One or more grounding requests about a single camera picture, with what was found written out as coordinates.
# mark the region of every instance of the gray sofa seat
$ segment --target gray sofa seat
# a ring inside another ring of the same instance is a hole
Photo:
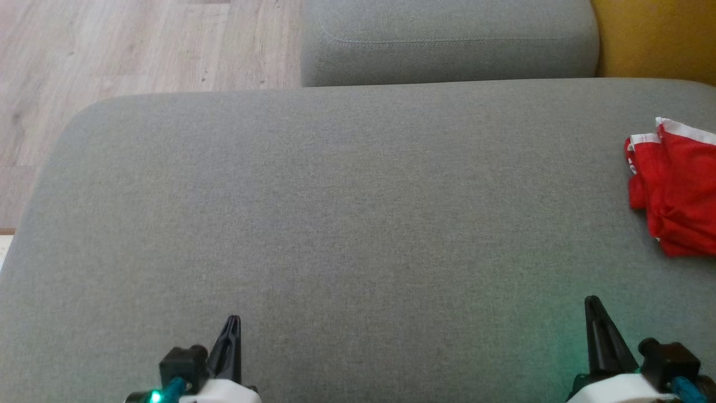
[[[715,261],[664,257],[622,151],[714,110],[618,79],[94,105],[0,272],[0,396],[121,402],[237,313],[265,402],[563,402],[591,294],[633,349],[679,340],[714,374]]]
[[[305,86],[591,77],[589,0],[308,0]]]

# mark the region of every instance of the red cloth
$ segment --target red cloth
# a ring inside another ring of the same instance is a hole
[[[668,256],[716,255],[716,135],[657,119],[657,135],[631,136],[629,204],[646,209]]]

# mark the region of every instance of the white robot part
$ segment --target white robot part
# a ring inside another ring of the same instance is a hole
[[[567,403],[652,403],[676,397],[659,393],[641,374],[622,374],[585,386]]]
[[[228,379],[209,379],[199,394],[182,396],[179,403],[261,403],[261,398]]]

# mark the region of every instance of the green led light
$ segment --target green led light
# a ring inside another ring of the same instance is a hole
[[[149,398],[152,403],[159,403],[162,401],[162,394],[158,391],[153,391],[152,396]]]

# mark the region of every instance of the sofa cushion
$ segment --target sofa cushion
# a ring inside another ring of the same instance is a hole
[[[635,352],[678,340],[713,375],[716,262],[664,257],[623,146],[714,110],[713,87],[617,79],[92,106],[0,271],[0,396],[121,402],[237,313],[265,402],[562,402],[591,294]]]
[[[309,0],[305,86],[591,77],[589,0]]]

